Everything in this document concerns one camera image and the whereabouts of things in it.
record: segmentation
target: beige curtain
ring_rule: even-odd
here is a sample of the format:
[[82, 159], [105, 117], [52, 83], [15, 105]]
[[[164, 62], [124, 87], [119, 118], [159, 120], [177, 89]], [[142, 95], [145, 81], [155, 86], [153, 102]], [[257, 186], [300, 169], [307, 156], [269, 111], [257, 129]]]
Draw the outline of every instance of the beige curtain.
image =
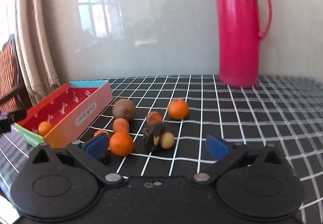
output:
[[16, 0], [16, 48], [33, 104], [60, 86], [49, 50], [42, 0]]

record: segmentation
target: wooden chair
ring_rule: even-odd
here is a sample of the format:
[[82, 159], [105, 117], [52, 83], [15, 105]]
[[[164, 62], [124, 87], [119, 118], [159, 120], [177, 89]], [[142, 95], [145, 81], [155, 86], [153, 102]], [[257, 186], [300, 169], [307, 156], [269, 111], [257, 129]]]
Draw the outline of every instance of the wooden chair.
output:
[[0, 112], [8, 114], [32, 106], [18, 62], [15, 38], [11, 35], [0, 51]]

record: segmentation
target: box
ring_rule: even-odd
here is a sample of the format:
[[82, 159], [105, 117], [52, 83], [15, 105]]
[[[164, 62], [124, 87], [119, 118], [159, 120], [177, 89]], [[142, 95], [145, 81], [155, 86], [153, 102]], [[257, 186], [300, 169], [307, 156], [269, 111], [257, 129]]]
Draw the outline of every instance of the box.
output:
[[[33, 146], [46, 142], [63, 148], [76, 141], [112, 100], [108, 81], [68, 82], [30, 108], [15, 127]], [[37, 135], [42, 121], [54, 126], [44, 137]]]

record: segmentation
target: orange fruit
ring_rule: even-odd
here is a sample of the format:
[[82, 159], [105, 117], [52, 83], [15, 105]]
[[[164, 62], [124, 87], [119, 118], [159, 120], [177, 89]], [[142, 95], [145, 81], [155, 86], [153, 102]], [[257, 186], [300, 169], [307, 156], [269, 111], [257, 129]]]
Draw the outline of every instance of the orange fruit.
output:
[[129, 133], [129, 122], [124, 119], [124, 118], [117, 118], [113, 122], [113, 132], [118, 133], [118, 132], [124, 132], [124, 133]]
[[188, 115], [189, 111], [187, 103], [182, 99], [172, 100], [167, 107], [168, 115], [175, 120], [184, 119]]
[[111, 136], [109, 147], [115, 155], [127, 156], [132, 153], [134, 144], [130, 135], [125, 132], [118, 132]]
[[94, 133], [94, 135], [93, 135], [93, 137], [95, 137], [95, 136], [97, 136], [98, 134], [100, 134], [100, 133], [106, 133], [107, 134], [107, 136], [108, 136], [108, 138], [110, 139], [110, 134], [109, 134], [109, 132], [108, 131], [106, 131], [106, 130], [98, 130], [98, 131], [96, 131], [95, 133]]
[[146, 120], [148, 125], [152, 125], [158, 122], [162, 122], [163, 118], [159, 112], [150, 112], [147, 114]]
[[38, 135], [45, 136], [54, 126], [47, 121], [43, 121], [38, 125]]

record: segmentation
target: table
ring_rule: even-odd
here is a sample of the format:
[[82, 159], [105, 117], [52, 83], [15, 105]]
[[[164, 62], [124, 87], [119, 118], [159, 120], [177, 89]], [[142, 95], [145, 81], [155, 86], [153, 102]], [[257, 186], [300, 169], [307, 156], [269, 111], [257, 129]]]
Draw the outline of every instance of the table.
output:
[[[323, 220], [323, 91], [314, 79], [260, 77], [251, 89], [234, 89], [214, 75], [179, 75], [109, 79], [114, 101], [80, 136], [87, 141], [95, 131], [112, 132], [113, 103], [128, 98], [137, 106], [137, 118], [130, 125], [135, 149], [126, 158], [112, 156], [107, 166], [130, 175], [188, 175], [215, 163], [205, 149], [206, 135], [222, 136], [229, 142], [243, 142], [250, 148], [273, 143], [288, 159], [305, 188], [298, 218], [316, 224]], [[185, 99], [188, 117], [173, 121], [168, 103]], [[142, 130], [150, 111], [164, 118], [167, 131], [175, 136], [170, 150], [148, 153]], [[0, 186], [5, 193], [21, 170], [33, 147], [12, 130], [0, 136]]]

